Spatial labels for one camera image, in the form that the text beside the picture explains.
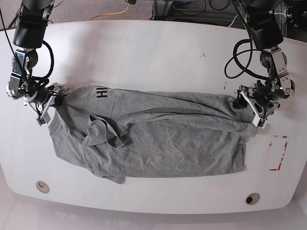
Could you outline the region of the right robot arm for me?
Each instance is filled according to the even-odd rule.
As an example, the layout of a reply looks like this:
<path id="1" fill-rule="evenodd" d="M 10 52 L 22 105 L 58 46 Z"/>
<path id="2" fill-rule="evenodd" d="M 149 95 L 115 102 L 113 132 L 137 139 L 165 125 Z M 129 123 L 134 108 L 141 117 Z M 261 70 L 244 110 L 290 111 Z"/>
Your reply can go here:
<path id="1" fill-rule="evenodd" d="M 17 22 L 13 42 L 16 45 L 12 57 L 12 73 L 7 84 L 7 94 L 14 100 L 23 98 L 37 114 L 40 125 L 50 121 L 48 109 L 55 105 L 64 85 L 49 86 L 49 77 L 54 68 L 54 54 L 51 46 L 44 41 L 49 17 L 54 7 L 52 0 L 23 0 L 14 20 Z M 43 77 L 33 76 L 33 68 L 38 63 L 36 50 L 45 46 L 50 54 L 50 68 Z"/>

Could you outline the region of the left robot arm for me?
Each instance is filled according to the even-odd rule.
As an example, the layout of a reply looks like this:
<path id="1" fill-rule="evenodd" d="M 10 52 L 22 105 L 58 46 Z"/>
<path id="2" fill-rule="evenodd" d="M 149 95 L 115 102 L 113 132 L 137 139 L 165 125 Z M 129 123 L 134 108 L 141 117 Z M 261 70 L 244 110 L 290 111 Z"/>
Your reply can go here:
<path id="1" fill-rule="evenodd" d="M 257 79 L 254 86 L 241 85 L 236 91 L 236 108 L 249 105 L 255 116 L 253 125 L 265 127 L 268 116 L 280 105 L 279 99 L 288 99 L 295 93 L 295 83 L 287 71 L 287 59 L 279 44 L 283 41 L 282 32 L 276 22 L 274 10 L 279 0 L 234 0 L 232 2 L 238 16 L 248 32 L 249 39 L 238 42 L 233 50 L 233 59 L 238 67 Z M 260 51 L 260 62 L 267 69 L 268 76 L 256 74 L 238 60 L 238 47 L 250 43 L 251 49 Z"/>

